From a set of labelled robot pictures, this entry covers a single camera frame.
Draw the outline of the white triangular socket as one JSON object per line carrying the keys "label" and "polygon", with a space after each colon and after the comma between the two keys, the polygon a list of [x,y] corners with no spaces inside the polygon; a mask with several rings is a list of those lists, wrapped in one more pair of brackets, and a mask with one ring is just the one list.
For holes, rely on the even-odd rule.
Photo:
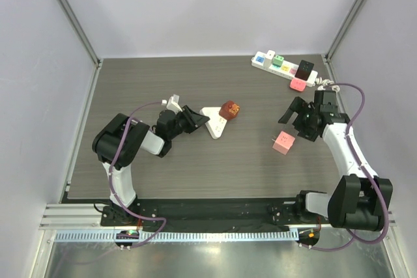
{"label": "white triangular socket", "polygon": [[207,130],[213,139],[219,139],[222,136],[227,120],[220,115],[221,107],[203,107],[200,113],[209,118],[205,123]]}

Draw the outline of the red fish cube plug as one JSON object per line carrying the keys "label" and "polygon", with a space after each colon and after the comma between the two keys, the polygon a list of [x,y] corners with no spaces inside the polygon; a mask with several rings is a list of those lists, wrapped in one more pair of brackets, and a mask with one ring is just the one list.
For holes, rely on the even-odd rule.
{"label": "red fish cube plug", "polygon": [[224,103],[221,106],[219,110],[219,116],[229,121],[229,120],[236,118],[239,111],[240,111],[240,106],[236,104],[234,101],[228,100],[226,103]]}

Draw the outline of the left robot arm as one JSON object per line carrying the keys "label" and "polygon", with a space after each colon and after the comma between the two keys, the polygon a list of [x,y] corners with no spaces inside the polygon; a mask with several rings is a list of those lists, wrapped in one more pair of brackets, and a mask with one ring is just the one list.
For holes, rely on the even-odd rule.
{"label": "left robot arm", "polygon": [[133,116],[116,115],[92,143],[92,150],[106,171],[110,187],[110,204],[102,210],[101,225],[129,226],[138,220],[132,162],[139,150],[162,158],[171,150],[174,138],[196,131],[209,120],[187,105],[176,111],[164,109],[154,126]]}

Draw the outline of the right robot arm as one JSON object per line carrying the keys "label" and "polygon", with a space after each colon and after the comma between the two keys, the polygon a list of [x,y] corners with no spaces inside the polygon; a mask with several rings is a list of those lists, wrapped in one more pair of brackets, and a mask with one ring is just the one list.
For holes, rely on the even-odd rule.
{"label": "right robot arm", "polygon": [[292,125],[297,135],[328,146],[340,180],[332,194],[302,190],[293,208],[295,218],[309,223],[317,215],[334,228],[378,232],[389,224],[388,207],[393,193],[389,179],[380,178],[362,154],[348,114],[339,111],[336,92],[315,91],[313,101],[297,96],[279,119]]}

